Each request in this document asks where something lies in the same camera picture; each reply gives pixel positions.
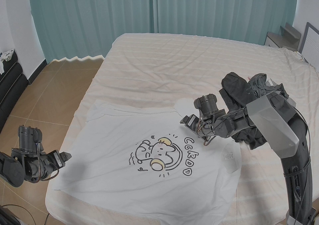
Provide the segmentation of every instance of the wall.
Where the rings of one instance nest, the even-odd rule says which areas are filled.
[[[297,0],[293,27],[301,32],[301,40],[307,22],[310,22],[315,28],[319,29],[319,0]]]
[[[0,52],[11,48],[15,49],[27,78],[45,59],[31,15],[30,0],[0,0]]]

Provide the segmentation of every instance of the curtain fold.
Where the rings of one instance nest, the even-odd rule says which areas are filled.
[[[297,0],[30,0],[47,62],[106,56],[123,33],[174,33],[263,45]]]
[[[47,62],[106,56],[123,33],[153,33],[153,0],[30,0]]]
[[[160,33],[265,42],[292,24],[297,0],[157,0]]]

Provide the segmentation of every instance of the headboard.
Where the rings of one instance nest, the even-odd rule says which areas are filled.
[[[299,52],[306,61],[319,69],[319,30],[307,22]]]

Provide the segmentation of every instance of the yellow headphone ear cup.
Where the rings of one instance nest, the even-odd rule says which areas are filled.
[[[171,145],[172,141],[170,139],[168,139],[167,137],[162,137],[160,139],[158,139],[159,142],[165,143],[166,145]]]
[[[165,163],[160,159],[152,159],[150,166],[155,171],[162,171],[165,168]]]

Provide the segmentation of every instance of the beige bed sheet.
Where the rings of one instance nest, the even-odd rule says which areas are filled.
[[[217,96],[221,79],[234,71],[248,79],[266,73],[283,83],[307,120],[311,133],[313,199],[319,196],[319,73],[295,52],[219,38],[173,34],[124,34],[117,38],[87,90],[64,139],[68,151],[96,99],[135,107],[167,107],[183,97]],[[223,225],[272,225],[288,210],[280,159],[265,145],[250,150],[241,143],[242,169],[236,195]],[[159,221],[85,203],[49,183],[46,207],[66,224],[149,225]]]

